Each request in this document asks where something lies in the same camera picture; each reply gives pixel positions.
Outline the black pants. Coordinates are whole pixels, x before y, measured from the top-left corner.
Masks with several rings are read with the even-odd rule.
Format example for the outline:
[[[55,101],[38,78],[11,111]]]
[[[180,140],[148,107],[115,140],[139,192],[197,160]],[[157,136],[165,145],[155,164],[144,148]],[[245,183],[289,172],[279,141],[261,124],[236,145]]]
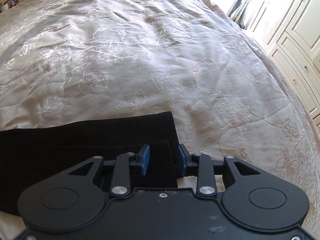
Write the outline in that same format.
[[[146,175],[134,187],[175,188],[178,136],[171,112],[88,120],[51,128],[1,132],[1,211],[18,215],[17,201],[29,186],[93,156],[115,159],[150,147]]]

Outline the cream embroidered bedspread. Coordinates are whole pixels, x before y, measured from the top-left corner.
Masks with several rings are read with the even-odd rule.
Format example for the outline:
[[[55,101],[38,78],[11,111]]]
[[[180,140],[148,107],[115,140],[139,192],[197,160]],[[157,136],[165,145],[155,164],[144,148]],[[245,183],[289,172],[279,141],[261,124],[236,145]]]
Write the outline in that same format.
[[[1,130],[170,111],[187,149],[299,186],[319,237],[319,132],[210,0],[25,0],[1,13]]]

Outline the patterned window curtain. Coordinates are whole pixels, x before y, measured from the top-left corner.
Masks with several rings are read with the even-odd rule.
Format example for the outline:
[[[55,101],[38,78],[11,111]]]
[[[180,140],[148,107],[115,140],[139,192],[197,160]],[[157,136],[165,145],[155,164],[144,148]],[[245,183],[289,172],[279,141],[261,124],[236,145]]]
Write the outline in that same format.
[[[251,1],[252,0],[235,0],[227,12],[227,16],[241,29],[246,29],[248,26],[248,12]]]

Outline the cream wardrobe with drawers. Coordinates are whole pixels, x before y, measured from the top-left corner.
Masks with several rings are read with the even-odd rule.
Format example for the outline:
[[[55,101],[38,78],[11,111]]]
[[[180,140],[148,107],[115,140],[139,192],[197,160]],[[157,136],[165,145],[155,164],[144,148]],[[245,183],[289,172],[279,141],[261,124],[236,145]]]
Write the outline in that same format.
[[[319,125],[319,0],[257,0],[249,33]]]

